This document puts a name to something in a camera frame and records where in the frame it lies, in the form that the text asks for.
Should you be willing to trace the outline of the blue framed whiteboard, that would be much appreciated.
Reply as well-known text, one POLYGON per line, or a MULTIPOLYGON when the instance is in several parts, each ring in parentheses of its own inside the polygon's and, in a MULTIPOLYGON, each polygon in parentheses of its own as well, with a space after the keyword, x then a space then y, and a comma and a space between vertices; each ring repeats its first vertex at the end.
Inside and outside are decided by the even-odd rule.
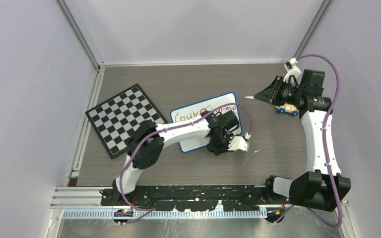
MULTIPOLYGON (((180 108, 171 110, 170 117, 172 122, 186 121, 193 119, 200 115, 204 111, 212 111, 213 109, 228 103, 236 103, 237 98, 234 92, 224 93, 215 97, 211 97, 193 104, 189 104, 180 108)), ((226 112, 233 112, 237 119, 240 121, 240 113, 238 106, 233 104, 221 109, 216 110, 224 114, 226 112)), ((239 122, 239 128, 233 131, 235 135, 240 135, 242 133, 242 124, 239 122)), ((206 147, 209 144, 209 138, 202 139, 188 139, 182 142, 179 142, 180 149, 183 153, 188 153, 203 147, 206 147)))

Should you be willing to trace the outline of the black white chessboard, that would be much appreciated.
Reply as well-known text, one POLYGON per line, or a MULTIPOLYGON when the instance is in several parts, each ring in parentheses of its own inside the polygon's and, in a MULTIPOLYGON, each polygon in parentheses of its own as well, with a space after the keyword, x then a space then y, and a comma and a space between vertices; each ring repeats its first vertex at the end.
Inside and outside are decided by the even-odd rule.
POLYGON ((139 84, 99 103, 85 114, 111 159, 127 149, 127 139, 141 122, 168 122, 139 84))

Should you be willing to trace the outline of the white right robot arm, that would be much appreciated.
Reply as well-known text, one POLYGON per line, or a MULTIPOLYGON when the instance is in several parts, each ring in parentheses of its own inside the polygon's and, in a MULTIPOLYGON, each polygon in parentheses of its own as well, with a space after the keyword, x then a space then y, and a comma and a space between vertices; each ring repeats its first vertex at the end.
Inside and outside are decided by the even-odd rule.
POLYGON ((267 178, 263 196, 269 203, 288 198, 293 205, 331 212, 351 188, 351 180, 342 176, 333 150, 332 116, 327 114, 332 100, 322 96, 324 79, 323 71, 305 69, 300 84, 293 85, 277 76, 254 95, 256 100, 274 106, 295 106, 306 137, 306 172, 296 179, 267 178))

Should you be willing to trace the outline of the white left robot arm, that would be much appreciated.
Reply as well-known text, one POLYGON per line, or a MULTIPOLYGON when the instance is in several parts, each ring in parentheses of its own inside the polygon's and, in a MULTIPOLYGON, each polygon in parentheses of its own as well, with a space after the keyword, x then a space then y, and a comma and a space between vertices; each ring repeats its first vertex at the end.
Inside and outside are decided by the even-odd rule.
POLYGON ((222 114, 215 111, 205 111, 192 119, 170 124, 156 124, 151 120, 141 122, 126 141, 125 165, 112 183, 114 200, 120 205, 129 204, 141 173, 154 165, 162 150, 172 144, 207 138, 207 149, 216 156, 236 150, 247 151, 251 133, 237 136, 234 131, 239 127, 240 121, 233 112, 222 114))

